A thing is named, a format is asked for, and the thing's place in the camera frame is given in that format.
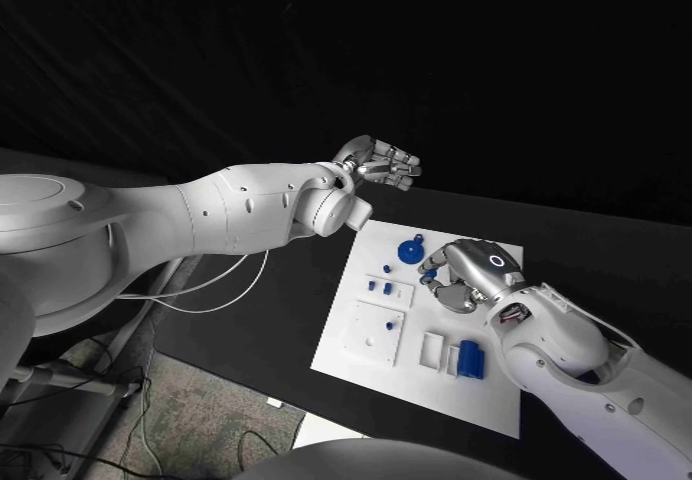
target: floor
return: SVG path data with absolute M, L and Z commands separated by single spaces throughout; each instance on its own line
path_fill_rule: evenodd
M 180 269 L 192 270 L 193 267 L 192 261 L 183 263 Z M 176 291 L 185 284 L 185 279 L 176 280 L 176 276 L 167 291 Z M 164 316 L 166 308 L 156 305 L 118 356 L 115 372 L 146 365 L 154 335 L 151 326 L 156 327 Z M 85 357 L 97 354 L 94 348 L 94 344 L 76 346 L 68 352 L 71 361 L 84 364 Z M 270 406 L 265 396 L 157 353 L 148 378 L 153 386 L 151 407 L 146 415 L 147 439 L 166 474 L 183 479 L 222 479 L 238 475 L 238 441 L 248 430 L 265 437 L 278 452 L 290 450 L 303 418 L 301 411 L 287 405 L 281 408 Z M 107 427 L 101 444 L 92 452 L 115 463 L 121 459 L 127 437 L 140 416 L 140 400 L 138 393 Z M 259 439 L 246 435 L 242 449 L 245 467 L 271 455 Z M 138 473 L 159 473 L 144 450 L 140 428 L 133 435 L 124 465 Z M 115 480 L 123 478 L 123 473 L 107 465 L 94 464 L 84 478 Z

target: black curtain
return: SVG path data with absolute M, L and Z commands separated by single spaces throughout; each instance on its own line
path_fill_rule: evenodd
M 366 133 L 422 158 L 418 186 L 692 224 L 675 15 L 0 5 L 4 147 L 185 182 L 231 164 L 329 160 Z

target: blue block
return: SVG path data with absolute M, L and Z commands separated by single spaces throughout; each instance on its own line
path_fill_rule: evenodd
M 464 340 L 458 345 L 457 374 L 483 380 L 484 363 L 486 352 L 480 350 L 476 342 Z

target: black tabletop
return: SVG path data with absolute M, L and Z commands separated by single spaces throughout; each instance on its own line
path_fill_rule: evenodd
M 528 280 L 548 282 L 692 376 L 692 228 L 415 188 L 366 185 L 359 194 L 373 205 L 375 220 L 522 245 Z M 522 393 L 515 440 L 310 370 L 353 239 L 345 227 L 329 238 L 298 239 L 272 250 L 239 302 L 203 315 L 170 313 L 159 352 L 372 437 L 458 452 L 529 478 L 618 478 L 532 395 Z M 252 255 L 176 305 L 200 310 L 226 303 L 252 281 L 262 256 Z M 206 256 L 187 285 L 236 260 Z

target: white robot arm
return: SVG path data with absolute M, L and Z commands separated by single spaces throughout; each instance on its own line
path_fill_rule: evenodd
M 448 286 L 431 274 L 443 265 Z M 497 244 L 457 240 L 432 253 L 418 272 L 450 310 L 470 313 L 484 304 L 484 328 L 506 376 L 620 474 L 630 480 L 688 478 L 692 381 L 546 284 L 528 285 Z M 594 322 L 630 346 L 608 342 Z M 595 383 L 580 380 L 587 372 Z
M 244 255 L 359 230 L 362 181 L 408 190 L 418 157 L 369 136 L 332 162 L 238 165 L 183 185 L 102 188 L 48 175 L 0 176 L 0 388 L 32 336 L 88 320 L 160 263 Z

